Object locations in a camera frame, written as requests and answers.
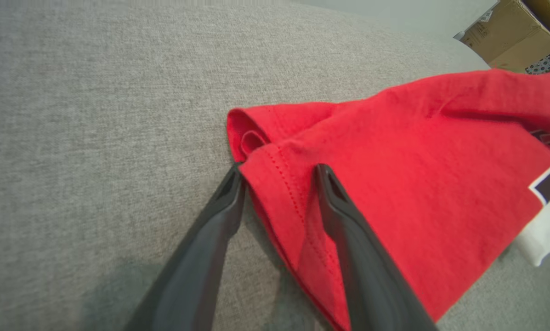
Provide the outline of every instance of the gray couch cushion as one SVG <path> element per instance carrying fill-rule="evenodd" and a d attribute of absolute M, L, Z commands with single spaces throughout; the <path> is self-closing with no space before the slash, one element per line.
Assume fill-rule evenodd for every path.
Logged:
<path fill-rule="evenodd" d="M 498 0 L 292 0 L 366 15 L 399 31 L 450 38 L 477 21 Z"/>
<path fill-rule="evenodd" d="M 232 107 L 482 68 L 455 40 L 309 6 L 0 9 L 0 330 L 120 329 L 231 165 Z M 500 325 L 482 291 L 442 325 Z M 214 329 L 322 327 L 248 203 Z"/>

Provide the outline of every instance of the red fabric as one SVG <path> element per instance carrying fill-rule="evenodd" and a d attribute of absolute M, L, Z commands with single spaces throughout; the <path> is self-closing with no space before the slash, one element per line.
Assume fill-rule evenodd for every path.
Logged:
<path fill-rule="evenodd" d="M 542 208 L 550 73 L 426 78 L 348 103 L 233 109 L 228 138 L 254 206 L 298 283 L 336 329 L 350 320 L 313 168 L 327 163 L 434 320 Z"/>

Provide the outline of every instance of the white fabric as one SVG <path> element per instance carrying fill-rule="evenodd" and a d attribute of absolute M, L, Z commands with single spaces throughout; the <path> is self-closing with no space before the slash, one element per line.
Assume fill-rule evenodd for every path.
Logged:
<path fill-rule="evenodd" d="M 550 254 L 550 202 L 531 220 L 515 240 L 526 260 L 540 266 Z"/>

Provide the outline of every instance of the fabric fold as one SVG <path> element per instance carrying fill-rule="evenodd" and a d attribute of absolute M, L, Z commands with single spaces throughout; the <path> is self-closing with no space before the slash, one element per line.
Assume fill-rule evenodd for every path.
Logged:
<path fill-rule="evenodd" d="M 550 132 L 550 74 L 494 69 L 347 103 L 237 108 L 227 130 L 273 245 L 332 325 L 349 330 L 313 167 L 332 167 L 438 320 L 543 208 L 529 187 L 550 168 L 550 148 L 526 126 Z"/>

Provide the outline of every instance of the cardboard box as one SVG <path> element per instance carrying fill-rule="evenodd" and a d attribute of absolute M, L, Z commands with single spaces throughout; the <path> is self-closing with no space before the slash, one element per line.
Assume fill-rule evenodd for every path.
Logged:
<path fill-rule="evenodd" d="M 523 73 L 550 54 L 550 0 L 502 0 L 460 41 L 492 68 Z"/>

